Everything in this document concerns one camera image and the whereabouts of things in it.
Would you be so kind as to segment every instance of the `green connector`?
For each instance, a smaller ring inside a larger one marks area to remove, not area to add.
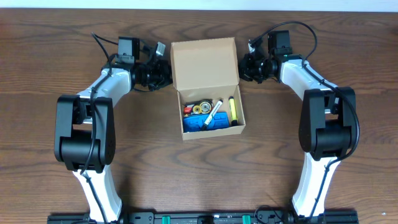
[[[162,224],[170,224],[170,217],[162,217]]]
[[[243,215],[242,219],[243,219],[243,224],[251,224],[250,215]]]

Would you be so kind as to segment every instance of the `white wall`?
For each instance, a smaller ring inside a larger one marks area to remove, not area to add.
[[[0,0],[0,7],[398,12],[398,0]]]

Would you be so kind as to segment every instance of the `box lid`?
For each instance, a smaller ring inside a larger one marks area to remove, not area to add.
[[[233,37],[173,42],[171,60],[173,85],[178,91],[239,83]]]

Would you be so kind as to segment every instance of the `black mounting rail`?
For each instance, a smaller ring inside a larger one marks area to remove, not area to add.
[[[261,210],[257,212],[204,212],[204,213],[152,213],[137,212],[121,215],[115,224],[355,224],[359,223],[354,210],[326,210],[323,215],[313,217],[309,222],[295,218],[293,213],[283,210]],[[97,224],[84,215],[51,215],[47,224]]]

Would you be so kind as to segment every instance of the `white marker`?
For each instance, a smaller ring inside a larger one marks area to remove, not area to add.
[[[222,100],[219,100],[216,104],[216,106],[214,106],[213,110],[210,112],[209,116],[207,117],[205,123],[203,124],[203,126],[201,127],[200,131],[205,131],[207,129],[207,126],[209,126],[211,120],[213,119],[214,115],[217,113],[218,109],[220,108],[220,106],[223,104]]]

